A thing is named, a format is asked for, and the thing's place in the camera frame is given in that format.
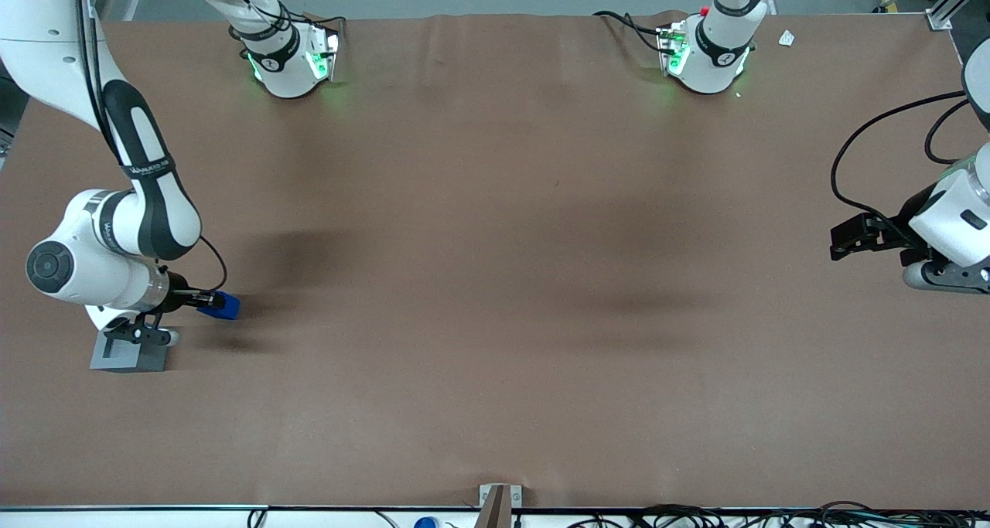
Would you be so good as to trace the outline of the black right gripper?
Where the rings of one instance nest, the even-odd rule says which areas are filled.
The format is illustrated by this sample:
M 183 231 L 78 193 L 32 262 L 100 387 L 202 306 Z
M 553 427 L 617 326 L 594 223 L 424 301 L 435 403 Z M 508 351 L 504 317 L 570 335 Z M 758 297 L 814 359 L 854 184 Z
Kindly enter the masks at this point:
M 177 272 L 167 272 L 169 290 L 164 298 L 164 313 L 171 313 L 183 306 L 196 306 L 199 302 L 201 313 L 225 313 L 227 309 L 226 296 L 222 291 L 203 291 L 192 288 L 186 278 Z

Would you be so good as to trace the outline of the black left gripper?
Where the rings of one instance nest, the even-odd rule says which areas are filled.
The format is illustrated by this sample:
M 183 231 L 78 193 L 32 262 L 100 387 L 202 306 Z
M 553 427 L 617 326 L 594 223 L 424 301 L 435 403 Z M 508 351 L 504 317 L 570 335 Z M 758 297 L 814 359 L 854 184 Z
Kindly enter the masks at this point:
M 931 260 L 931 247 L 909 225 L 909 221 L 925 208 L 936 190 L 936 183 L 911 196 L 900 211 L 889 219 L 891 226 L 877 215 L 860 213 L 830 229 L 830 259 L 840 261 L 859 252 L 884 252 L 904 249 L 900 252 L 902 267 L 925 264 Z

